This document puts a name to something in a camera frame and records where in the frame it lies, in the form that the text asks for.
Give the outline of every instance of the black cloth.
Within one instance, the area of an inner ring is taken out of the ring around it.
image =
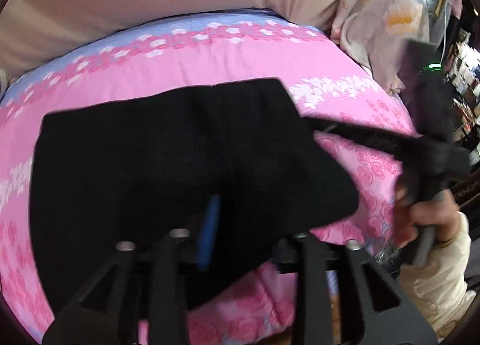
[[[224,280],[209,282],[207,274],[203,284],[211,289],[193,292],[208,297],[268,260],[283,236],[330,224],[358,206],[350,176],[317,145],[276,79],[180,88],[45,116],[30,232],[53,311],[117,242],[157,242],[204,211],[213,194],[221,197],[221,215],[209,273]]]

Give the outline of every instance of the beige sleeve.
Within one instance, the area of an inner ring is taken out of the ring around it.
[[[446,337],[465,314],[475,297],[467,291],[463,274],[470,255],[469,224],[461,213],[459,233],[450,241],[436,244],[423,268],[404,264],[400,285],[435,330]]]

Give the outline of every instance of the hand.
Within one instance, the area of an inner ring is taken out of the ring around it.
[[[418,236],[416,224],[437,225],[437,242],[452,239],[460,230],[459,206],[449,189],[443,191],[441,201],[423,201],[410,205],[406,199],[407,189],[397,181],[395,186],[393,242],[404,247]]]

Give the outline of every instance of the finger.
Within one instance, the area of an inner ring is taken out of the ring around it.
[[[402,229],[413,224],[409,217],[409,209],[409,205],[403,203],[402,201],[395,203],[393,210],[394,228]]]
[[[400,201],[407,196],[408,189],[402,175],[395,181],[395,201]]]
[[[449,223],[458,206],[450,191],[443,193],[441,201],[423,201],[412,205],[409,211],[410,220],[421,225]]]

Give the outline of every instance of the gray handle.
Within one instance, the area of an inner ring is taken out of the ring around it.
[[[433,201],[442,201],[443,192],[438,192]],[[422,268],[427,265],[428,256],[435,243],[436,226],[417,226],[418,237],[404,248],[405,262],[415,268]]]

